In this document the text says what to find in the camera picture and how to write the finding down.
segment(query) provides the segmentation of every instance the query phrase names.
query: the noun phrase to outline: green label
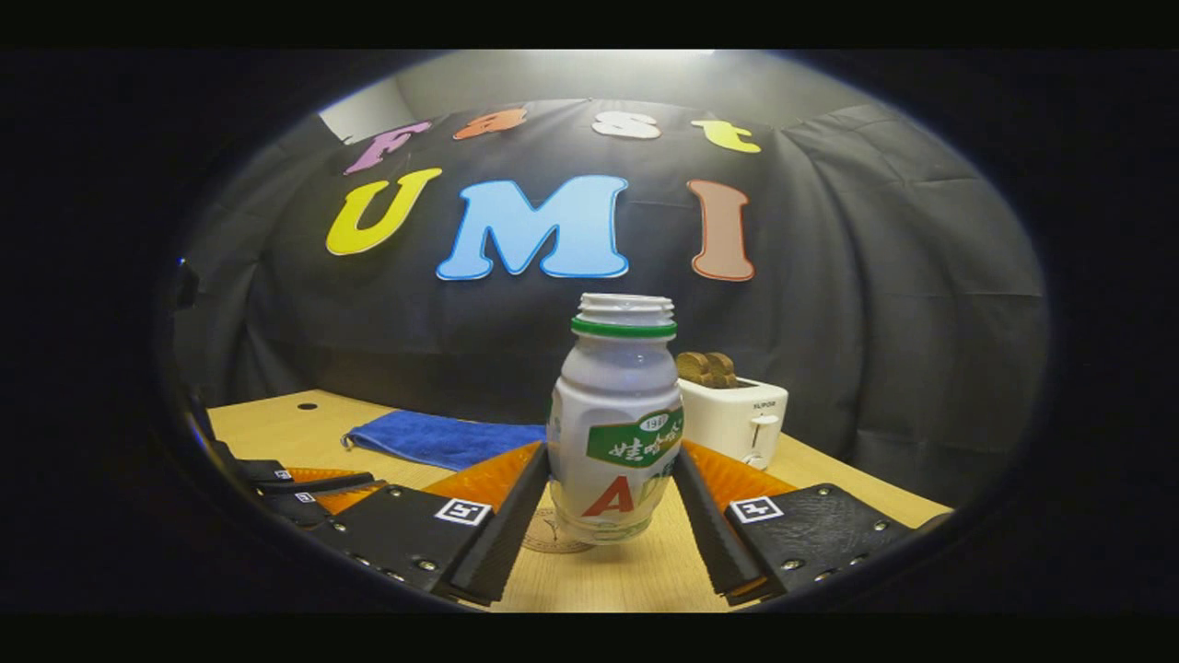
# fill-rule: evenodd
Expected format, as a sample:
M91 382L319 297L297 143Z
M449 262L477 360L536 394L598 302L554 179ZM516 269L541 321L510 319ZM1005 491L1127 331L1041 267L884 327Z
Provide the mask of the green label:
M623 467L648 467L676 446L684 432L684 408L647 414L634 424L590 428L586 455Z

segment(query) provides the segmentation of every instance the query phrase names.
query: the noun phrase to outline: letter m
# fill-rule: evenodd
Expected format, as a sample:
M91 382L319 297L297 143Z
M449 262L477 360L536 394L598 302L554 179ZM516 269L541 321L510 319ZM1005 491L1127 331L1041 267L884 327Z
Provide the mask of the letter m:
M467 214L437 276L470 281L490 274L492 261L483 255L488 236L508 274L521 274L554 231L556 247L540 261L545 274L561 278L621 276L628 263L614 248L614 199L626 186L621 177L574 177L533 209L515 182L473 184L459 193L467 201Z

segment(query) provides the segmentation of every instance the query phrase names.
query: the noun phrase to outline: toaster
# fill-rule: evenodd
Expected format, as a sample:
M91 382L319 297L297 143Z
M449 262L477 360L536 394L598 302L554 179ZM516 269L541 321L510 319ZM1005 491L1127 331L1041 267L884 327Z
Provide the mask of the toaster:
M765 470L778 449L790 394L782 387L745 378L738 378L737 385L713 389L679 380L684 439Z

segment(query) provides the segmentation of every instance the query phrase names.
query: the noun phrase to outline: white bottle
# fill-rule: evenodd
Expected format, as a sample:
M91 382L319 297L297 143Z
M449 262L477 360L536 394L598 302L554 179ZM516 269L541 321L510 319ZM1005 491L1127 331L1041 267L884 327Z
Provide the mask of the white bottle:
M684 431L672 308L666 297L581 295L546 435L558 525L578 540L637 537L671 480Z

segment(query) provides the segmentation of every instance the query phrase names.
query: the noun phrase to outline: table surface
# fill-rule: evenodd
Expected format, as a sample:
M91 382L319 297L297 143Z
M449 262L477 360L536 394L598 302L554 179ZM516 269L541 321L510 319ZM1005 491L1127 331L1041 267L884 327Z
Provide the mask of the table surface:
M301 403L315 403L301 409ZM218 439L242 460L275 459L288 467L371 472L410 488L454 474L449 470L362 449L341 436L395 408L322 390L230 405L210 411ZM908 493L782 434L770 474L795 486L835 484L909 527L949 507ZM545 491L538 507L552 506ZM712 592L687 513L668 484L651 526L623 545L574 553L520 550L492 612L727 612Z

